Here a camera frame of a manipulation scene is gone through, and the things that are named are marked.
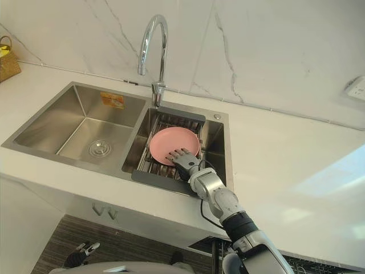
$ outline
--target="drain strainer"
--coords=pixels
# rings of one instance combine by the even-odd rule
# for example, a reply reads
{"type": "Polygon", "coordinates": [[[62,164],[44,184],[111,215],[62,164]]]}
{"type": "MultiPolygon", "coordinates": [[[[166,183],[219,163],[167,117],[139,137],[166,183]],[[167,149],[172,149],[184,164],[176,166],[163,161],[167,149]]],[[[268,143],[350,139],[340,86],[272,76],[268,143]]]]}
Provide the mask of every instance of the drain strainer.
{"type": "Polygon", "coordinates": [[[90,144],[89,153],[94,157],[104,157],[111,152],[112,147],[105,140],[97,140],[90,144]]]}

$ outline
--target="electrical outlet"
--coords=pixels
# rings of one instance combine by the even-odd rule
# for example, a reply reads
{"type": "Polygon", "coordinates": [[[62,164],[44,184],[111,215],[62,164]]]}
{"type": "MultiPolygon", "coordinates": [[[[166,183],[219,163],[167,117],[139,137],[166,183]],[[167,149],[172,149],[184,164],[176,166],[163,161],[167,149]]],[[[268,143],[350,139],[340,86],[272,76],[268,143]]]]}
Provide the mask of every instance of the electrical outlet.
{"type": "Polygon", "coordinates": [[[357,77],[345,90],[348,96],[365,100],[365,76],[357,77]]]}

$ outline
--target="metal grid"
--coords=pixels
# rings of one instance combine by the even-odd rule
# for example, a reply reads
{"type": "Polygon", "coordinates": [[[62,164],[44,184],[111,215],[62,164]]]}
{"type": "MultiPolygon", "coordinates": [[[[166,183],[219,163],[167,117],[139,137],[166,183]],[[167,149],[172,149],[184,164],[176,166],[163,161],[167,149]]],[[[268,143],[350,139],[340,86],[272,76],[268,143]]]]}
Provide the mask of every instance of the metal grid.
{"type": "Polygon", "coordinates": [[[295,274],[334,274],[346,273],[348,269],[335,267],[333,265],[315,263],[304,259],[284,256],[295,274]]]}
{"type": "Polygon", "coordinates": [[[180,180],[179,173],[174,168],[174,166],[166,166],[164,164],[157,162],[156,160],[154,160],[149,151],[149,144],[151,142],[152,137],[159,131],[168,127],[184,127],[194,132],[198,136],[198,139],[200,141],[200,149],[197,158],[204,159],[205,154],[204,151],[201,149],[202,124],[187,118],[159,113],[149,133],[147,143],[144,147],[142,156],[137,166],[137,170],[157,174],[163,177],[172,178],[174,180],[180,180]]]}

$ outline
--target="white countertop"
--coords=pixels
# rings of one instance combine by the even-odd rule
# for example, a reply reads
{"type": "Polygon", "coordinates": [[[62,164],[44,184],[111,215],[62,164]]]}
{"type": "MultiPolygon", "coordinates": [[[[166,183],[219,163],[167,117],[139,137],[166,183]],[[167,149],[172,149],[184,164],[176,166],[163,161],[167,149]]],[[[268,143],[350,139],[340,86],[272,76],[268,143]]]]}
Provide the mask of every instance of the white countertop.
{"type": "MultiPolygon", "coordinates": [[[[151,96],[116,80],[21,68],[0,84],[0,143],[72,81],[151,96]]],[[[229,114],[236,195],[278,249],[365,268],[365,132],[169,91],[164,100],[229,114]]],[[[0,173],[224,235],[197,199],[159,188],[3,147],[0,173]]]]}

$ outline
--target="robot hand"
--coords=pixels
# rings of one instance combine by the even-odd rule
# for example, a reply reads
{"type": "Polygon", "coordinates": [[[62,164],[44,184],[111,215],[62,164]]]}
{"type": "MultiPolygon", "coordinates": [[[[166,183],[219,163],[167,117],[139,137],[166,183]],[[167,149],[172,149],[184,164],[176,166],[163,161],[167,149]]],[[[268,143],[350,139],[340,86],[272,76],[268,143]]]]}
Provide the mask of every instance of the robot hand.
{"type": "Polygon", "coordinates": [[[180,178],[184,181],[189,180],[190,176],[199,170],[199,160],[186,148],[171,151],[166,158],[175,164],[180,178]]]}
{"type": "Polygon", "coordinates": [[[241,273],[293,273],[274,244],[257,228],[236,195],[225,187],[214,169],[200,170],[199,160],[186,148],[170,152],[167,159],[176,165],[179,174],[183,174],[182,179],[187,180],[186,177],[190,176],[192,190],[208,202],[213,215],[219,218],[242,261],[241,273]]]}

